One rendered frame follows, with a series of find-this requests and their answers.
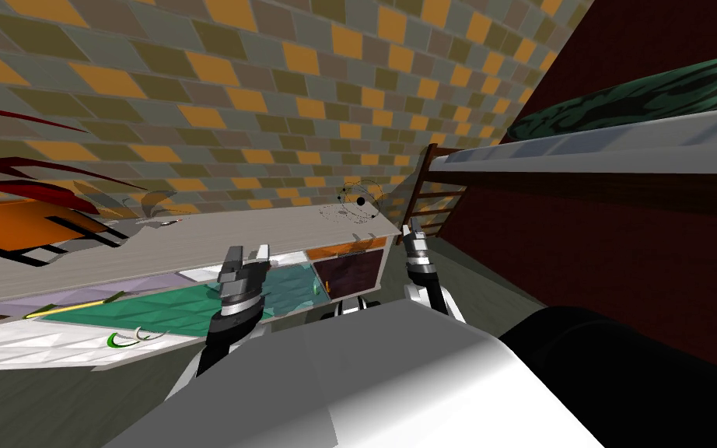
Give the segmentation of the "grey shelf board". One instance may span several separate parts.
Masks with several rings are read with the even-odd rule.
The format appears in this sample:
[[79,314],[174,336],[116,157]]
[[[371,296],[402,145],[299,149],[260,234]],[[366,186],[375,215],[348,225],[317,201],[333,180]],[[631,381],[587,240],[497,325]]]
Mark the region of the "grey shelf board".
[[465,149],[432,172],[717,174],[717,110]]

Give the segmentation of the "dark green round cushion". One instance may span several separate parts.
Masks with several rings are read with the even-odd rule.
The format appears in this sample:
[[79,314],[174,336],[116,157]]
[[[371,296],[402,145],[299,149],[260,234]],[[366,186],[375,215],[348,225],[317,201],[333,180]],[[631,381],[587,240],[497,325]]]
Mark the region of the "dark green round cushion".
[[717,110],[717,59],[632,79],[516,119],[513,142]]

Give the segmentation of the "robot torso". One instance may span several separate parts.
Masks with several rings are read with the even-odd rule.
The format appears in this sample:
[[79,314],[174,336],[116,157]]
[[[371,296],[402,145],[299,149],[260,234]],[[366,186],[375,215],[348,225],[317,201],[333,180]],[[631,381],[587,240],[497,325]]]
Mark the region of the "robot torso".
[[603,448],[490,334],[412,300],[261,335],[103,448]]

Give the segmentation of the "yellow pencil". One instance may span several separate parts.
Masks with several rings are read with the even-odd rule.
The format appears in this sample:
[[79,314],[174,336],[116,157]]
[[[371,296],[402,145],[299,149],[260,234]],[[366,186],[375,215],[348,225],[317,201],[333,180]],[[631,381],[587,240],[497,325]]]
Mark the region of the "yellow pencil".
[[94,301],[94,302],[79,303],[78,305],[73,305],[73,306],[64,306],[64,307],[60,307],[60,308],[53,308],[50,310],[38,311],[38,312],[27,314],[23,317],[23,319],[44,317],[44,316],[48,316],[48,315],[52,315],[52,314],[56,314],[56,313],[63,313],[66,311],[71,311],[71,310],[80,310],[80,309],[85,309],[85,308],[89,308],[92,306],[102,305],[102,303],[110,303],[110,302],[112,302],[112,299],[103,299],[103,300],[98,300],[98,301]]

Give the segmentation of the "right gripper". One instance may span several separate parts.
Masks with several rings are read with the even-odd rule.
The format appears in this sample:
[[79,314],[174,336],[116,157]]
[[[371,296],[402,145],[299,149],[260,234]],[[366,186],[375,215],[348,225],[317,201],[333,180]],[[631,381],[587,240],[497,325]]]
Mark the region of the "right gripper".
[[427,257],[428,247],[425,239],[425,233],[420,229],[418,231],[414,231],[414,238],[409,238],[410,234],[410,227],[408,225],[403,225],[401,231],[401,242],[404,245],[407,257]]

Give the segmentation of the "brown wooden chair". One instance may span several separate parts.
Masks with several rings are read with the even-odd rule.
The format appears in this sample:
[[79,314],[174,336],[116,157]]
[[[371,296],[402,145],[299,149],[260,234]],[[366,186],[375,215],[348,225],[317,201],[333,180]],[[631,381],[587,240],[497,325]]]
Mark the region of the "brown wooden chair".
[[425,148],[421,163],[415,172],[415,182],[411,188],[410,199],[407,200],[405,213],[400,223],[410,223],[412,218],[422,219],[420,225],[428,237],[439,237],[450,214],[461,202],[465,186],[445,184],[428,178],[429,168],[434,159],[449,156],[459,149],[445,148],[438,143],[430,143]]

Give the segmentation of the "teal white purple rug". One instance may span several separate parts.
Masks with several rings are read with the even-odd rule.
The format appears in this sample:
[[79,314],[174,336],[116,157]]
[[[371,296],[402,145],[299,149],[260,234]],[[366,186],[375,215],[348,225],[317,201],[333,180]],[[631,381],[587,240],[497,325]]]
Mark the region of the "teal white purple rug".
[[193,285],[110,303],[0,323],[0,370],[101,367],[203,338],[219,311],[220,267],[185,271]]

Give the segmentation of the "dark red plant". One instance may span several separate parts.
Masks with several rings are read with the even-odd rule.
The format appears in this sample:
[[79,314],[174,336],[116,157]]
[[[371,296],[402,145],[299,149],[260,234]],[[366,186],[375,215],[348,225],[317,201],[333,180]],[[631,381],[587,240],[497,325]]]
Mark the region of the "dark red plant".
[[104,177],[97,173],[58,163],[27,159],[21,156],[0,157],[0,174],[12,177],[11,180],[0,180],[0,193],[13,194],[21,198],[46,202],[75,212],[85,212],[94,215],[99,213],[94,205],[79,198],[73,191],[53,184],[41,183],[35,178],[30,177],[30,175],[20,171],[20,167],[42,167],[52,170],[80,173],[88,175],[88,177],[95,177],[101,180],[131,186],[130,183],[122,180]]

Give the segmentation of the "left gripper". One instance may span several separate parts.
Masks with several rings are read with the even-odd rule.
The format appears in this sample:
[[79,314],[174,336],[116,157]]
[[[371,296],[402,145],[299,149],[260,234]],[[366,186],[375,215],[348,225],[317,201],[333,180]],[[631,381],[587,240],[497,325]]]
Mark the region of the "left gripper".
[[234,305],[249,301],[261,294],[261,288],[271,266],[269,246],[261,244],[254,262],[242,264],[243,247],[231,246],[222,265],[219,297],[222,305]]

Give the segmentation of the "grey desk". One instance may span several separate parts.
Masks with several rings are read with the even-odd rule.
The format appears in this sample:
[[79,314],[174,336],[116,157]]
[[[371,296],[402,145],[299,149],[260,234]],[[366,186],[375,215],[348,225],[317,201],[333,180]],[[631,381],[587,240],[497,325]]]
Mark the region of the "grey desk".
[[0,258],[0,301],[221,264],[231,246],[249,254],[266,244],[275,256],[399,234],[380,213],[370,216],[350,218],[340,205],[312,205],[182,215],[170,226],[155,218],[117,248],[74,240],[61,244],[64,254],[31,252],[47,262],[43,267]]

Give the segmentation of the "dark brown drawer front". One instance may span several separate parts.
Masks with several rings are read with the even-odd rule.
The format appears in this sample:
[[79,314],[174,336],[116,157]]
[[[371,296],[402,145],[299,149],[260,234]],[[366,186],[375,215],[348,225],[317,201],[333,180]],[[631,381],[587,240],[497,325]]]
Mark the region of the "dark brown drawer front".
[[313,264],[331,300],[351,296],[376,287],[384,251],[349,254]]

